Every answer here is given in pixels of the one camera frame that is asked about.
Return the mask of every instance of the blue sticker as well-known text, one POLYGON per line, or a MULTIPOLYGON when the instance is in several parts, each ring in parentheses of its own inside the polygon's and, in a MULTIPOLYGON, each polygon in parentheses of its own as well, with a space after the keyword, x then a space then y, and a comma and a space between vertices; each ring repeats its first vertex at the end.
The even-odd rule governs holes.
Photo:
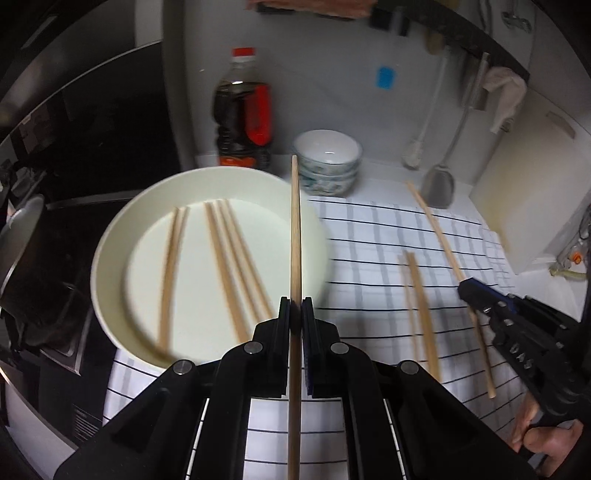
POLYGON ((396 79, 396 72, 389 67, 381 67, 378 70, 376 85, 378 88, 390 90, 396 79))

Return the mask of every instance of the pot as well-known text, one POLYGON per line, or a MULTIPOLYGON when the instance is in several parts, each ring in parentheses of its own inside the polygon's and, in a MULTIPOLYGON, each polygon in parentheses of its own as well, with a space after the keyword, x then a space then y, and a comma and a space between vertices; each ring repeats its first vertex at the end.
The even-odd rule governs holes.
POLYGON ((29 345, 50 340, 76 294, 72 243, 52 221, 41 195, 18 209, 0 232, 0 307, 30 327, 29 345))

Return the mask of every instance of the blue patterned bowl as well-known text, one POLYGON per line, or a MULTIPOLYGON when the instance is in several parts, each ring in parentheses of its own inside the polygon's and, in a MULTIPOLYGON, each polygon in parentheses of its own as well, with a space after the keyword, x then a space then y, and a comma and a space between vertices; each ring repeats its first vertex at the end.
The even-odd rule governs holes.
POLYGON ((345 194, 357 178, 358 168, 342 175, 322 175, 300 166, 300 187, 310 195, 336 197, 345 194))

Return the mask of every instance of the white bowl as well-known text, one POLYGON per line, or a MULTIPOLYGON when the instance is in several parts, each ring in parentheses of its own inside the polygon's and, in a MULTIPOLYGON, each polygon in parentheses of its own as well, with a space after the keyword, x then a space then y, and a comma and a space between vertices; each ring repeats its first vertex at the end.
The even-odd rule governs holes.
MULTIPOLYGON (((239 341, 228 312, 203 202, 231 199, 242 235, 277 312, 290 293, 288 183, 252 168, 212 167, 180 173, 144 190, 113 219, 97 247, 90 286, 101 326, 119 348, 166 368, 179 358, 219 359, 239 341), (179 250, 171 316, 170 355, 154 348, 162 271, 174 207, 190 206, 179 250)), ((302 292, 320 301, 329 274, 326 233, 302 196, 302 292)), ((238 282, 240 304, 248 314, 238 282)), ((251 332, 256 321, 248 317, 251 332)))
POLYGON ((345 194, 357 178, 357 168, 342 175, 322 175, 300 167, 300 186, 310 195, 336 197, 345 194))
POLYGON ((361 159, 361 145, 334 130, 310 130, 294 141, 300 165, 322 175, 342 175, 355 170, 361 159))

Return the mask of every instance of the pot lid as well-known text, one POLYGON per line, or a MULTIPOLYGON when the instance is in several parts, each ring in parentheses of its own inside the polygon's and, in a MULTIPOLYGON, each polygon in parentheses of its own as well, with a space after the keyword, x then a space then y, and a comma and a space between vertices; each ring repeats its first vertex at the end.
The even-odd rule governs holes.
POLYGON ((0 232, 0 297, 35 231, 44 205, 42 195, 30 198, 0 232))

